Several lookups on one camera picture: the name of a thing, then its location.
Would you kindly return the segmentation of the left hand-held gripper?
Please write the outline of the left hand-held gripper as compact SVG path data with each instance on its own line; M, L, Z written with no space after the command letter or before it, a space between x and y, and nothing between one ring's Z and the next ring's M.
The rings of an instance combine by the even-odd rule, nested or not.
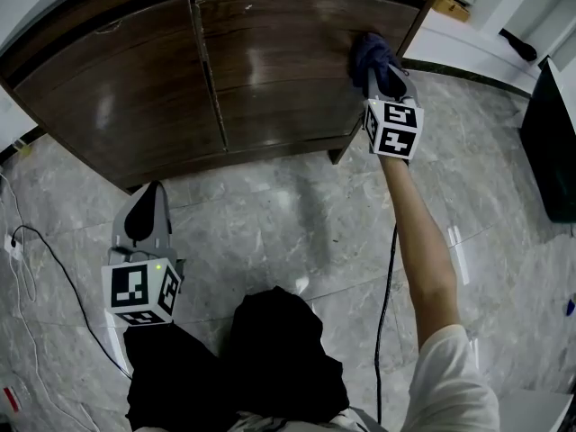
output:
M156 248L167 247L171 234L167 194L159 181L132 194L112 223L114 246L155 240ZM149 252L110 248L108 264L102 267L106 311L131 326L171 323L184 264L183 258L171 262Z

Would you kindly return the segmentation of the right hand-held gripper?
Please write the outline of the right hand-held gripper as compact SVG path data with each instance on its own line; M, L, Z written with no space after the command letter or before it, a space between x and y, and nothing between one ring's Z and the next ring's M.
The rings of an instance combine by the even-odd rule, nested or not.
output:
M392 64L388 65L387 79L384 94L394 101L382 101L374 69L366 71L364 129L370 151L393 158L414 158L424 123L417 88L408 71Z

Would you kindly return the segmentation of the dark blue wiping cloth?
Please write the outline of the dark blue wiping cloth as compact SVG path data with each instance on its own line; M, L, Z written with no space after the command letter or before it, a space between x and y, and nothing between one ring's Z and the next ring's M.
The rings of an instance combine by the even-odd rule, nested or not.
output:
M384 94L388 86L387 70L389 64L401 68L401 63L396 59L391 47L381 35L368 32L355 39L349 52L348 70L354 87L362 89L364 98L366 98L367 69L374 69L380 91Z

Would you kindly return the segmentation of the person's left forearm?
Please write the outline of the person's left forearm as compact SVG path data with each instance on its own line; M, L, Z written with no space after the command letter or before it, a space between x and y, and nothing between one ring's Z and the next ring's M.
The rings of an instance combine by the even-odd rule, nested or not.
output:
M129 327L123 339L133 432L227 432L236 423L227 370L201 341L175 324Z

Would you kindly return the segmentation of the person's right forearm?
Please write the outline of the person's right forearm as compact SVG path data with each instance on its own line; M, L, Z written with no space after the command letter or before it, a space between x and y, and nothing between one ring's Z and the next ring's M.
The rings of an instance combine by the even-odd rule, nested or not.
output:
M407 164L380 157L396 218L400 252L414 307L418 344L458 324L457 281L445 238L414 183Z

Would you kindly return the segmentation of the small wooden box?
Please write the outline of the small wooden box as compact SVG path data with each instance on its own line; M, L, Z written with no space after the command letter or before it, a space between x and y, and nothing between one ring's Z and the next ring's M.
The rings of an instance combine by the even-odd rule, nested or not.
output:
M437 13L449 16L462 23L466 23L470 18L468 9L455 0L435 0L432 8Z

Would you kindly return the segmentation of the black oblong object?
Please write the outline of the black oblong object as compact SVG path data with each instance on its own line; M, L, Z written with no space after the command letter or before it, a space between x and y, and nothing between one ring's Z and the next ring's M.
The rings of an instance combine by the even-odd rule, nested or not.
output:
M499 35L504 37L508 44L517 52L517 54L526 62L533 62L537 59L537 52L534 47L523 42L517 36L507 31L506 29L501 29Z

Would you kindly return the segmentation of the black and white bathtub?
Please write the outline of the black and white bathtub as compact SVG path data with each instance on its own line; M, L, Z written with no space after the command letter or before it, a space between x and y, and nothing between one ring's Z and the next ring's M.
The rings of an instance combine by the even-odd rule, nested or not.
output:
M576 97L551 58L544 60L519 134L548 218L576 223Z

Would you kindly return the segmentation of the person's black trousers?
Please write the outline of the person's black trousers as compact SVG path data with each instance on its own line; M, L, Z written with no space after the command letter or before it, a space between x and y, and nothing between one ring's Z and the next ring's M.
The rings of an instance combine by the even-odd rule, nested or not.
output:
M237 410L326 423L350 401L343 365L321 343L323 324L300 296L276 286L236 308L224 361Z

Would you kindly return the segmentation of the clear bottle with red label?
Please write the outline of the clear bottle with red label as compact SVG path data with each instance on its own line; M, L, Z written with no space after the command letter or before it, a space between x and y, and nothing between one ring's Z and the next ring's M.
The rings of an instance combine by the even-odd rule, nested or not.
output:
M0 405L7 413L18 415L25 411L26 389L16 373L0 374Z

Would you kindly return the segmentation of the white box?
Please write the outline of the white box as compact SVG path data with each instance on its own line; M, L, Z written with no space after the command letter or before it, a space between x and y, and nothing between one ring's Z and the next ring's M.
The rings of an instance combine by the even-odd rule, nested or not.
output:
M572 394L514 390L499 401L500 432L558 432Z

